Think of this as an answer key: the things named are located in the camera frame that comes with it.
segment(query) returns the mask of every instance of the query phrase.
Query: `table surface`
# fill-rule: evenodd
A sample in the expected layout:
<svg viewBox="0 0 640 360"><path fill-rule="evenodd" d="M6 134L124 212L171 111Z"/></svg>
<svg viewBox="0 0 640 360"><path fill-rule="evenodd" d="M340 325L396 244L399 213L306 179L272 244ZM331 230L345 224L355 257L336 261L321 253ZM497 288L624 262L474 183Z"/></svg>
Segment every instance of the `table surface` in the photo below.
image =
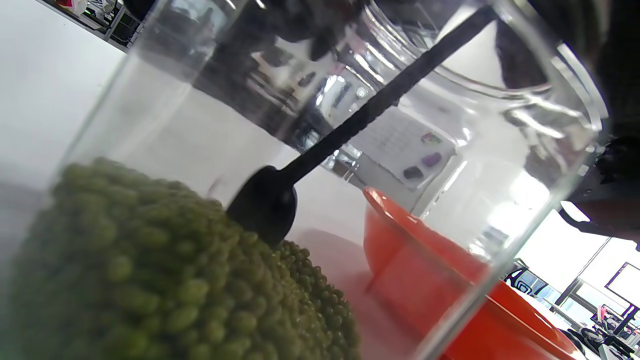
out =
<svg viewBox="0 0 640 360"><path fill-rule="evenodd" d="M569 316L569 314L565 313L558 305L555 305L553 302L547 300L547 299L542 299L544 300L547 304L551 305L554 308L554 311L562 316L564 319L566 319L568 322L571 323L571 327L576 330L576 331L580 331L581 328L583 328L584 326L582 326L582 324L580 324L579 322L575 321L572 317Z"/></svg>

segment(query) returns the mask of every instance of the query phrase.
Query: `black plastic scoop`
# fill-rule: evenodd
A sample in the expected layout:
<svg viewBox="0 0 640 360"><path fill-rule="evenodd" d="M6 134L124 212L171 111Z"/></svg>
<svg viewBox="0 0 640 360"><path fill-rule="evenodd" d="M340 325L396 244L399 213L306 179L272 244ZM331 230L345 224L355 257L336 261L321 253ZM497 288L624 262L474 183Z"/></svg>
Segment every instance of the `black plastic scoop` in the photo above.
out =
<svg viewBox="0 0 640 360"><path fill-rule="evenodd" d="M255 231L271 246L280 243L291 230L296 216L298 200L294 184L361 132L496 18L490 6L479 9L402 70L344 123L286 167L278 170L266 166L258 170L236 194L227 209L227 215L245 230Z"/></svg>

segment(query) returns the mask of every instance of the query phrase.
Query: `glass jar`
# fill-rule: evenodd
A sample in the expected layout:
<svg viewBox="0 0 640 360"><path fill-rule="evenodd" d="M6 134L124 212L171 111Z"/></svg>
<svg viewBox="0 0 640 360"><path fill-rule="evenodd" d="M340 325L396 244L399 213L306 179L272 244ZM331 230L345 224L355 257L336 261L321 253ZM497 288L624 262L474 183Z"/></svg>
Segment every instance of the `glass jar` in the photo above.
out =
<svg viewBox="0 0 640 360"><path fill-rule="evenodd" d="M457 358L607 116L530 8L296 184L285 245L224 208L481 5L160 0L14 255L18 359Z"/></svg>

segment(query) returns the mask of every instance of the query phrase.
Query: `red bowl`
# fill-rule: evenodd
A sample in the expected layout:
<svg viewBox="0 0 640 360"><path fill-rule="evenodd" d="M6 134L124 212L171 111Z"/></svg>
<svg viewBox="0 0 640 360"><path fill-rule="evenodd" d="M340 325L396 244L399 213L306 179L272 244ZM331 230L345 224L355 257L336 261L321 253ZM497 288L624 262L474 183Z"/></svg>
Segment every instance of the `red bowl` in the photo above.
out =
<svg viewBox="0 0 640 360"><path fill-rule="evenodd" d="M364 250L370 289L419 336L436 326L488 265L366 188ZM575 345L507 284L499 282L445 351L457 359L583 359Z"/></svg>

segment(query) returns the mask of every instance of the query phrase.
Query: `purple magnet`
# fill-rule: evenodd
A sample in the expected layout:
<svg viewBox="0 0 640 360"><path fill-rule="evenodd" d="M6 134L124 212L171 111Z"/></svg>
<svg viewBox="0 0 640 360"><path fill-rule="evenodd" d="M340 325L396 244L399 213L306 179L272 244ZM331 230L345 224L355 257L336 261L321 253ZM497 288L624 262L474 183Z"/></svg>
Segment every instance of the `purple magnet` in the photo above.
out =
<svg viewBox="0 0 640 360"><path fill-rule="evenodd" d="M429 156L423 157L422 163L426 167L434 167L440 162L440 160L442 160L442 155L439 152L434 152Z"/></svg>

